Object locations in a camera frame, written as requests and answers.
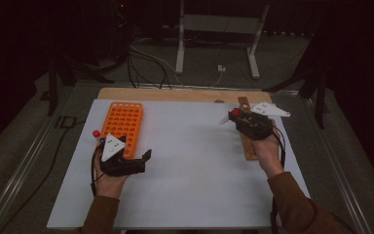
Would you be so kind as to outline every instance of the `wooden board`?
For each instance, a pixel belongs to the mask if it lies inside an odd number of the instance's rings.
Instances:
[[[259,91],[207,91],[207,90],[159,90],[133,88],[103,88],[98,99],[173,100],[238,103],[238,97],[247,97],[251,103],[272,103],[268,93]]]
[[[250,104],[248,103],[247,97],[238,97],[239,109],[243,111],[250,111]],[[254,153],[253,145],[251,144],[251,139],[243,134],[240,134],[242,139],[242,145],[244,149],[244,156],[246,160],[259,160],[259,157]]]

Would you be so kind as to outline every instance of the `cable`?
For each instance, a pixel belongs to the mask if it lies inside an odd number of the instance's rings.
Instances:
[[[171,85],[169,84],[169,79],[168,79],[168,74],[167,74],[167,71],[166,71],[166,69],[157,61],[157,59],[155,58],[155,57],[153,57],[153,56],[150,56],[150,55],[147,55],[147,54],[145,54],[145,53],[142,53],[142,52],[140,52],[140,51],[138,51],[138,50],[134,50],[134,49],[130,49],[130,51],[131,52],[134,52],[134,53],[137,53],[137,54],[140,54],[140,55],[143,55],[143,56],[145,56],[145,57],[147,57],[147,58],[143,58],[143,57],[138,57],[138,56],[135,56],[135,55],[131,55],[131,56],[133,56],[133,57],[136,57],[136,58],[139,58],[139,59],[145,59],[145,60],[149,60],[149,61],[153,61],[153,62],[155,62],[156,64],[158,64],[159,66],[160,66],[160,68],[163,70],[163,72],[164,72],[164,78],[162,79],[162,81],[161,81],[161,83],[160,83],[160,87],[159,87],[159,89],[161,89],[162,87],[163,87],[163,84],[164,84],[164,82],[165,81],[167,81],[167,83],[168,83],[168,87],[171,89]]]
[[[105,141],[102,141],[101,144],[99,144],[95,148],[95,150],[93,151],[93,157],[91,159],[91,190],[92,190],[94,196],[96,195],[96,186],[95,186],[95,183],[96,183],[96,181],[99,178],[101,178],[102,176],[104,176],[104,174],[102,174],[97,179],[94,178],[94,168],[95,168],[94,161],[95,161],[96,155],[104,149],[104,144],[105,144]]]
[[[130,79],[130,82],[131,82],[132,86],[134,88],[138,88],[139,87],[139,83],[138,83],[138,86],[136,86],[134,84],[134,82],[132,81],[132,78],[131,78],[131,57],[130,56],[127,56],[127,72],[129,74],[129,79]]]
[[[216,86],[220,82],[221,77],[223,76],[223,73],[224,73],[224,71],[220,71],[220,77],[218,78],[218,81],[214,85],[209,86],[206,89],[208,90],[208,89],[213,88],[214,86]]]
[[[128,70],[129,70],[129,77],[130,77],[130,80],[131,80],[131,83],[132,85],[135,87],[135,88],[139,88],[139,81],[138,81],[138,77],[142,78],[144,81],[146,81],[147,83],[153,85],[154,87],[156,88],[159,88],[161,89],[161,87],[157,86],[156,84],[154,84],[153,82],[151,82],[150,80],[148,80],[147,78],[145,78],[141,73],[139,73],[134,65],[133,65],[133,62],[132,62],[132,57],[131,56],[128,56]],[[135,77],[135,80],[136,80],[136,83],[137,85],[134,84],[134,82],[132,81],[132,78],[131,78],[131,70],[133,70],[136,74],[136,77]]]
[[[20,205],[20,207],[12,214],[12,216],[5,222],[5,224],[0,228],[0,234],[8,227],[8,225],[14,220],[14,218],[18,215],[18,213],[26,206],[26,204],[32,199],[33,196],[39,191],[39,189],[44,185],[44,182],[47,180],[48,176],[52,172],[54,165],[56,163],[57,154],[60,149],[60,145],[62,144],[63,139],[65,138],[65,135],[69,132],[69,130],[75,128],[77,125],[84,124],[85,121],[75,123],[71,128],[66,129],[62,136],[59,139],[59,142],[56,146],[56,152],[54,153],[53,161],[51,163],[50,168],[48,169],[47,173],[45,174],[44,178],[41,180],[41,182],[38,184],[38,186],[35,188],[35,190],[29,195],[28,198]]]
[[[279,145],[280,145],[280,163],[281,163],[281,166],[284,168],[284,162],[285,162],[285,140],[284,140],[284,137],[283,137],[283,133],[281,132],[281,130],[274,126],[275,129],[278,130],[278,132],[280,133],[281,135],[281,138],[283,140],[283,143],[281,143],[281,139],[280,137],[275,133],[273,132],[272,135],[273,137],[275,137],[275,139],[278,141]],[[273,197],[272,199],[272,211],[270,212],[270,223],[271,223],[271,230],[272,230],[272,233],[273,234],[278,234],[279,231],[278,231],[278,224],[276,222],[276,217],[278,216],[278,204],[276,203],[276,200],[275,200],[275,197]]]
[[[177,73],[175,72],[175,69],[174,69],[174,68],[173,68],[173,67],[172,67],[168,62],[166,62],[165,60],[163,60],[163,59],[161,59],[161,58],[158,58],[158,57],[155,57],[155,56],[152,56],[152,55],[146,54],[146,53],[144,53],[144,52],[141,52],[141,51],[139,51],[136,47],[134,47],[133,45],[130,45],[130,47],[133,49],[134,52],[140,53],[140,54],[142,54],[142,55],[144,55],[144,56],[147,56],[147,57],[149,57],[149,58],[151,58],[151,59],[156,59],[156,60],[162,61],[164,64],[166,64],[166,65],[171,69],[171,71],[173,72],[173,74],[174,74],[174,78],[175,78],[175,80],[177,81],[177,83],[178,83],[179,85],[181,85],[181,86],[184,87],[184,85],[183,85],[183,84],[178,80]]]

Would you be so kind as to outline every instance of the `white table surface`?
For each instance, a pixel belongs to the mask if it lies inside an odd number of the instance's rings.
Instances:
[[[59,189],[49,228],[82,226],[93,200],[93,130],[101,130],[111,99],[93,102]],[[144,174],[131,175],[114,227],[122,229],[257,228],[270,226],[272,192],[257,161],[246,161],[233,122],[218,125],[229,103],[136,101],[144,106],[136,156],[152,149]],[[285,169],[309,197],[281,118]]]

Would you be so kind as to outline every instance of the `black curtain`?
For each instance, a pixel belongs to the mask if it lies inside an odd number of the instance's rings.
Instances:
[[[39,1],[0,1],[0,133],[35,94],[46,72],[45,9]]]
[[[329,6],[295,74],[330,66],[327,86],[374,168],[374,1]]]

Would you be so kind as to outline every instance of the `plug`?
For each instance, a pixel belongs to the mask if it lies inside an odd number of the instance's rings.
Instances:
[[[218,71],[225,72],[226,71],[226,67],[224,65],[218,65]]]

